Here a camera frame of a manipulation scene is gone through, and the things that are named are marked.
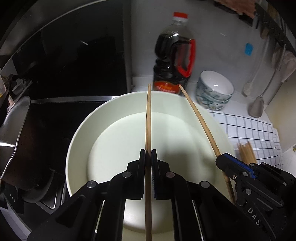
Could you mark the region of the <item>pink hanging cloth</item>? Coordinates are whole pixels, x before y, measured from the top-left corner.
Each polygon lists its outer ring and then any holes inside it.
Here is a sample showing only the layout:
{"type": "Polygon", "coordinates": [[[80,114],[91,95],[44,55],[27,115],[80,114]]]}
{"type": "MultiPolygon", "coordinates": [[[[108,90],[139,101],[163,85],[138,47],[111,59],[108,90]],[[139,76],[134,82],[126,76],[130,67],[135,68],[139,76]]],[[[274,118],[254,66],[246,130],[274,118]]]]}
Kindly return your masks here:
{"type": "Polygon", "coordinates": [[[215,2],[232,9],[239,15],[245,14],[252,19],[255,17],[255,0],[216,0],[215,2]]]}

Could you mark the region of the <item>black induction cooktop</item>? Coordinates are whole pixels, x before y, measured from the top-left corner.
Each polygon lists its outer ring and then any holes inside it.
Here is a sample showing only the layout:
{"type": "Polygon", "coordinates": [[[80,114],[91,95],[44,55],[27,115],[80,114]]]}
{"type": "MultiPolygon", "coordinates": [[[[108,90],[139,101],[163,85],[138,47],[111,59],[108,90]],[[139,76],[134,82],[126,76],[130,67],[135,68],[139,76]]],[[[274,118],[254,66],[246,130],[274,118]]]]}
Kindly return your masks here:
{"type": "Polygon", "coordinates": [[[109,100],[110,96],[31,99],[30,123],[52,173],[47,182],[28,191],[1,180],[1,213],[20,239],[26,239],[62,205],[67,195],[65,164],[71,139],[82,121],[109,100]]]}

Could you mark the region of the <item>hanging metal spatula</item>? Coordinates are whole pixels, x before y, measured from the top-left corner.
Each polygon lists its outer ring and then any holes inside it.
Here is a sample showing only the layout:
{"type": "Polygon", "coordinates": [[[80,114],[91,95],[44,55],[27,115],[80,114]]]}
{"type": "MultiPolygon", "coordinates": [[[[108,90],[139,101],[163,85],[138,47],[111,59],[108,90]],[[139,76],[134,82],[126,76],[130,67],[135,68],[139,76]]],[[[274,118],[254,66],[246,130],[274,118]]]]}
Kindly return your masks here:
{"type": "Polygon", "coordinates": [[[273,75],[268,83],[268,85],[266,86],[266,88],[264,89],[264,91],[262,92],[262,94],[260,94],[255,101],[249,106],[248,109],[248,114],[253,117],[253,118],[259,118],[262,116],[263,111],[264,111],[264,98],[263,96],[265,95],[265,93],[267,92],[268,88],[270,87],[273,79],[275,78],[276,74],[280,71],[281,68],[281,64],[283,61],[283,57],[285,54],[285,49],[286,49],[286,44],[284,44],[283,49],[280,53],[280,57],[276,63],[275,66],[275,70],[273,72],[273,75]]]}

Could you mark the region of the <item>white hanging rag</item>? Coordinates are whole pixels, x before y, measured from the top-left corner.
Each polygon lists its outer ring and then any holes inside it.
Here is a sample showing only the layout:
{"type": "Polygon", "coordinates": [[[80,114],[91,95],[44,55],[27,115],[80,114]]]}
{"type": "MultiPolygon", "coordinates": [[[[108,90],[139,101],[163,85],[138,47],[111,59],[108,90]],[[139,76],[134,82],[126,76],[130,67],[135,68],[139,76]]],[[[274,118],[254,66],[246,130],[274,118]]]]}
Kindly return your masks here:
{"type": "Polygon", "coordinates": [[[281,75],[281,83],[284,83],[295,71],[296,69],[296,58],[291,51],[285,51],[280,75],[281,75]]]}

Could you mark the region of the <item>dark soy sauce bottle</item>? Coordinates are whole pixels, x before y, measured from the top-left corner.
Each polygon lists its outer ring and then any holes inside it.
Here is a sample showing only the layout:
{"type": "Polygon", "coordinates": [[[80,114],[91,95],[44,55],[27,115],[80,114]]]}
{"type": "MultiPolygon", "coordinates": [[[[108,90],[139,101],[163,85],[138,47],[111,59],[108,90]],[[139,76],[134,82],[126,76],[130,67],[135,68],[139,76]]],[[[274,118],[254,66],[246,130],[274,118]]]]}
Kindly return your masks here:
{"type": "Polygon", "coordinates": [[[195,63],[196,40],[187,27],[188,15],[175,12],[173,22],[159,34],[154,52],[153,90],[180,94],[195,63]]]}

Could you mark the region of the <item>large white basin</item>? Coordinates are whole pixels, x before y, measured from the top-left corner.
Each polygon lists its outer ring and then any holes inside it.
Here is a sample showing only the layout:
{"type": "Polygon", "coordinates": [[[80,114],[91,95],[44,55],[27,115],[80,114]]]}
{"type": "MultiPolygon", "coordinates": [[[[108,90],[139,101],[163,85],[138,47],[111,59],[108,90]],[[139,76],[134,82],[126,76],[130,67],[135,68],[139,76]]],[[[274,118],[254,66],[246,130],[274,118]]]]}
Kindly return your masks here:
{"type": "Polygon", "coordinates": [[[156,150],[158,158],[187,181],[209,181],[230,196],[213,148],[188,100],[159,91],[116,97],[82,121],[66,157],[69,194],[91,180],[109,181],[145,149],[156,150]]]}

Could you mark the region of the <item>white black checkered cloth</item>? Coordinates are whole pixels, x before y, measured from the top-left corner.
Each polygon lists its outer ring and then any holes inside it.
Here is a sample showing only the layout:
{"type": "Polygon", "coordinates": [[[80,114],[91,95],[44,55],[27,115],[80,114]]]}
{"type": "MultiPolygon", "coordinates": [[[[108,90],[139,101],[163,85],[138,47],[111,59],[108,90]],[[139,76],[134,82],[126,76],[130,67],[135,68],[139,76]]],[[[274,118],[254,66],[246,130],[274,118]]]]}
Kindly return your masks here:
{"type": "Polygon", "coordinates": [[[238,159],[238,145],[250,143],[258,164],[264,162],[283,168],[280,138],[270,122],[217,110],[209,112],[222,125],[238,159]]]}

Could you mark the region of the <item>white cutting board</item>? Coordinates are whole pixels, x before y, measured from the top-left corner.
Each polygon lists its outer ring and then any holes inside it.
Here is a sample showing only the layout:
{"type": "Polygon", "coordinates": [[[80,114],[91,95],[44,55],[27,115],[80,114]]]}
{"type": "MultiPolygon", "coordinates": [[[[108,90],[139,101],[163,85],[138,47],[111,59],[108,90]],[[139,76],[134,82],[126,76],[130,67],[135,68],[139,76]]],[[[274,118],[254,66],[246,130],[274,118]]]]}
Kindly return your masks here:
{"type": "Polygon", "coordinates": [[[281,85],[280,89],[265,109],[273,127],[278,131],[280,146],[283,152],[295,145],[295,85],[295,73],[293,73],[287,81],[281,85]]]}

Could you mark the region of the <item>blue wall hook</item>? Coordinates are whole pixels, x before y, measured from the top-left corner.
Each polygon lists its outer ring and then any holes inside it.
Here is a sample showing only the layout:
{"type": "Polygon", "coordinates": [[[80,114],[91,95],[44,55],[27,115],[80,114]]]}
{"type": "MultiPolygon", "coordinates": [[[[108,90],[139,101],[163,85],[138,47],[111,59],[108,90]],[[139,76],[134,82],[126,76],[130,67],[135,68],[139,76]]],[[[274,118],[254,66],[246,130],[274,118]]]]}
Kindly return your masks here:
{"type": "Polygon", "coordinates": [[[250,43],[247,43],[247,44],[245,45],[244,53],[245,53],[247,56],[251,56],[252,51],[253,51],[253,45],[250,44],[250,43]]]}

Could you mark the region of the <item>hanging white dish brush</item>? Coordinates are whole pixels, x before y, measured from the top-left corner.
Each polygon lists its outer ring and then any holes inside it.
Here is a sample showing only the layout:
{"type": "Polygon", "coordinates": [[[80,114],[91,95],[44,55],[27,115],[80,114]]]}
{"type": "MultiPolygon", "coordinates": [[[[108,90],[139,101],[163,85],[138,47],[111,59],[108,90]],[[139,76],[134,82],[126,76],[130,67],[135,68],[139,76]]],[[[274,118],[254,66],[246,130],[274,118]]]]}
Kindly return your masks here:
{"type": "Polygon", "coordinates": [[[265,45],[264,45],[263,54],[261,56],[260,62],[256,65],[255,73],[252,75],[252,78],[250,80],[248,80],[245,83],[245,85],[243,86],[242,94],[245,97],[248,97],[251,94],[252,85],[253,85],[253,83],[254,83],[254,81],[255,81],[255,79],[256,79],[259,71],[260,71],[260,68],[263,65],[263,61],[265,59],[265,56],[266,56],[266,53],[267,53],[267,49],[268,49],[268,46],[269,46],[269,40],[270,40],[270,37],[267,37],[266,42],[265,42],[265,45]]]}

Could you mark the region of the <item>wall-mounted black utensil rail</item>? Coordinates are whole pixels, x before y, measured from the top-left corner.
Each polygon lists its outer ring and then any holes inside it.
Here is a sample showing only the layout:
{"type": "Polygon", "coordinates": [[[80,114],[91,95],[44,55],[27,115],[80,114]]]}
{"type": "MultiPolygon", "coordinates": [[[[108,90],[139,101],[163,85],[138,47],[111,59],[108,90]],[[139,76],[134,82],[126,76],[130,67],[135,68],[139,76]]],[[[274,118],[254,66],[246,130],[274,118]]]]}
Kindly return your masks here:
{"type": "Polygon", "coordinates": [[[267,35],[269,37],[272,37],[281,47],[285,45],[285,49],[295,55],[295,48],[284,32],[283,26],[281,24],[279,25],[274,18],[257,3],[255,4],[255,17],[256,29],[258,26],[262,26],[262,29],[267,28],[267,35]]]}

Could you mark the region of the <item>top floral ceramic bowl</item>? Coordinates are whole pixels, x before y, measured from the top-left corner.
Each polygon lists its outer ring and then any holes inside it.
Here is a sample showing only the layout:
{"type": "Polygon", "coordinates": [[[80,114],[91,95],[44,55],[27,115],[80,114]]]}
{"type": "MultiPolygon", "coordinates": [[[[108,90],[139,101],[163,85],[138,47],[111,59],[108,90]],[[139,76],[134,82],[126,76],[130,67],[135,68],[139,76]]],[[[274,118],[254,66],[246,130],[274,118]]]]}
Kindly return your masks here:
{"type": "Polygon", "coordinates": [[[221,110],[234,94],[232,82],[222,74],[205,70],[201,72],[196,87],[196,100],[204,108],[221,110]]]}

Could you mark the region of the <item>stainless steel pot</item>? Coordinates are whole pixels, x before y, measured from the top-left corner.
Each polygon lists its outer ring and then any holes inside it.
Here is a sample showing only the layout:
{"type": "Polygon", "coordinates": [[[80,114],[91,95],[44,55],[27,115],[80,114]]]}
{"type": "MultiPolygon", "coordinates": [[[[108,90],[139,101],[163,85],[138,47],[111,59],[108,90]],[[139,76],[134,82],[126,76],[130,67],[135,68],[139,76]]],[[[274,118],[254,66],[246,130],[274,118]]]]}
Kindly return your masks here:
{"type": "Polygon", "coordinates": [[[30,123],[30,104],[28,96],[21,98],[1,125],[1,180],[26,191],[47,182],[52,173],[30,123]]]}

